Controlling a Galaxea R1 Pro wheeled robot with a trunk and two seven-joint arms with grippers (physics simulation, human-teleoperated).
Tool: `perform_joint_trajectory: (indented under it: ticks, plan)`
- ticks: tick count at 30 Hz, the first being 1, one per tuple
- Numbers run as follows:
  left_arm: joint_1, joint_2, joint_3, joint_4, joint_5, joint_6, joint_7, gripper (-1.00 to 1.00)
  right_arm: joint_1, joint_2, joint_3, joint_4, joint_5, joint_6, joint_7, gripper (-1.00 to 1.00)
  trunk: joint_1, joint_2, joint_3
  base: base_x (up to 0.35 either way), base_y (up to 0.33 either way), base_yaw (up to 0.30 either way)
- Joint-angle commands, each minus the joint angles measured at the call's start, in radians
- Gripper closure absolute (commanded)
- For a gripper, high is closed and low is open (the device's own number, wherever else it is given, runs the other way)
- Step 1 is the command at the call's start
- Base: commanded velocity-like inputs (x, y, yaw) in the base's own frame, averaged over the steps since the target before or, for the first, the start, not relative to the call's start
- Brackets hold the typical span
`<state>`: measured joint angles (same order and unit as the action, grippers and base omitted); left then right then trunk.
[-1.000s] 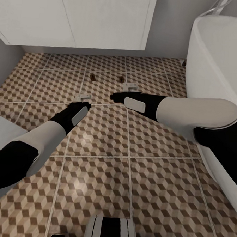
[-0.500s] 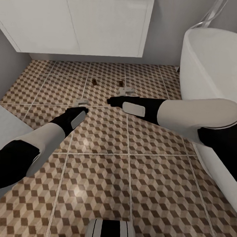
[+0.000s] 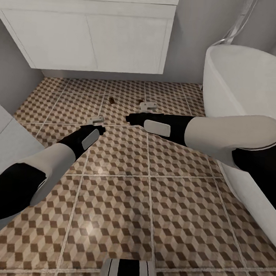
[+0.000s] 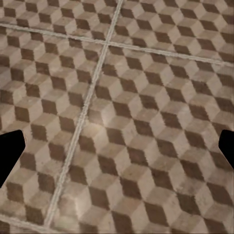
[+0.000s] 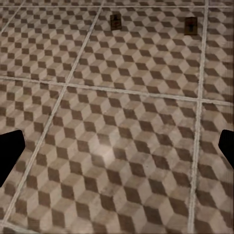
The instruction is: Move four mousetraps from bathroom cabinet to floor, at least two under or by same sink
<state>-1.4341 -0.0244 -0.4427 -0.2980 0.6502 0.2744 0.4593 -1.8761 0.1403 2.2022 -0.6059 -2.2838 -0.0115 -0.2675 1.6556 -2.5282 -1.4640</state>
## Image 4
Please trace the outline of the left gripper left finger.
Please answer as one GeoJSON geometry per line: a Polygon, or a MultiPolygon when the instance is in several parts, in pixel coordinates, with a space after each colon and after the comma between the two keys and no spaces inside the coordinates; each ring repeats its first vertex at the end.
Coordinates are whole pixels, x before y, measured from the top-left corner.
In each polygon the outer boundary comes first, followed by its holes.
{"type": "Polygon", "coordinates": [[[25,149],[21,130],[0,135],[0,188],[25,149]]]}

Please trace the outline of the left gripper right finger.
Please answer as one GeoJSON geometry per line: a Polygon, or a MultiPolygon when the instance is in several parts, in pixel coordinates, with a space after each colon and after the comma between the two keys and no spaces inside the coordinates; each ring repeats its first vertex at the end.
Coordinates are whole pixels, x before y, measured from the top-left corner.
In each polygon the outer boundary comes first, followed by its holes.
{"type": "Polygon", "coordinates": [[[218,146],[234,169],[234,132],[222,130],[218,146]]]}

